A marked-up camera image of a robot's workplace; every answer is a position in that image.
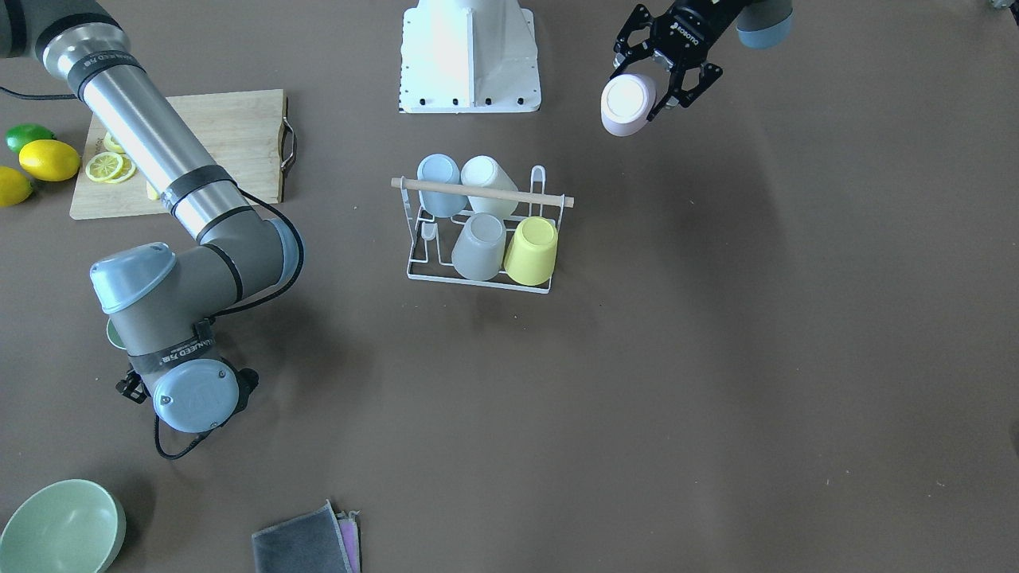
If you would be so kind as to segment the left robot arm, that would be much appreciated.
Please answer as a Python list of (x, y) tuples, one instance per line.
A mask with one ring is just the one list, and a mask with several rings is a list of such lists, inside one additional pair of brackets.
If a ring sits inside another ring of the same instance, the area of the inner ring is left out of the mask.
[(723, 76), (709, 51), (730, 25), (744, 46), (768, 49), (793, 22), (790, 1), (674, 1), (658, 16), (638, 4), (616, 36), (615, 70), (599, 101), (603, 125), (630, 135), (663, 109), (690, 107)]

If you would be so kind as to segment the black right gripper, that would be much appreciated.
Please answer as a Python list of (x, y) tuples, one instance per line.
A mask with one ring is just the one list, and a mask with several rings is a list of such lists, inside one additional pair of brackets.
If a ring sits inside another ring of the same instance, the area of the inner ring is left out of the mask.
[(150, 398), (149, 389), (146, 387), (145, 382), (143, 382), (141, 375), (135, 371), (135, 368), (128, 368), (124, 377), (116, 382), (115, 389), (118, 395), (139, 405), (142, 405), (142, 403), (145, 403)]

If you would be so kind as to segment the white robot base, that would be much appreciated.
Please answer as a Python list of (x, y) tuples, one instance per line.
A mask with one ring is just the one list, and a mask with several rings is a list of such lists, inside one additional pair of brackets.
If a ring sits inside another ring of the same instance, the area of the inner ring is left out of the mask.
[(398, 111), (540, 109), (535, 17), (517, 1), (420, 1), (403, 14)]

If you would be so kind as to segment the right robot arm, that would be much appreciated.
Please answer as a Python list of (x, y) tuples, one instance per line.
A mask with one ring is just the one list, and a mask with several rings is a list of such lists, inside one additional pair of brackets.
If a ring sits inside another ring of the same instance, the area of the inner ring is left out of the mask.
[(259, 382), (220, 354), (214, 323), (294, 287), (301, 235), (276, 207), (270, 218), (259, 214), (265, 202), (190, 131), (98, 2), (4, 1), (2, 55), (36, 59), (64, 81), (196, 242), (182, 253), (142, 244), (92, 264), (88, 276), (130, 359), (118, 392), (150, 400), (156, 428), (204, 442), (243, 412)]

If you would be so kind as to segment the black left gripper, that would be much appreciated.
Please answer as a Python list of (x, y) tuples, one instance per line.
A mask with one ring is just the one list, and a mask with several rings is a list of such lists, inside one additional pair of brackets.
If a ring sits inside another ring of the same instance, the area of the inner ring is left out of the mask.
[[(626, 72), (633, 63), (652, 55), (669, 66), (671, 77), (662, 97), (648, 113), (652, 121), (663, 109), (689, 108), (725, 70), (706, 61), (709, 50), (746, 7), (749, 1), (674, 1), (662, 15), (653, 16), (637, 4), (616, 35), (615, 60), (611, 79)], [(684, 88), (685, 74), (697, 68), (697, 84)]]

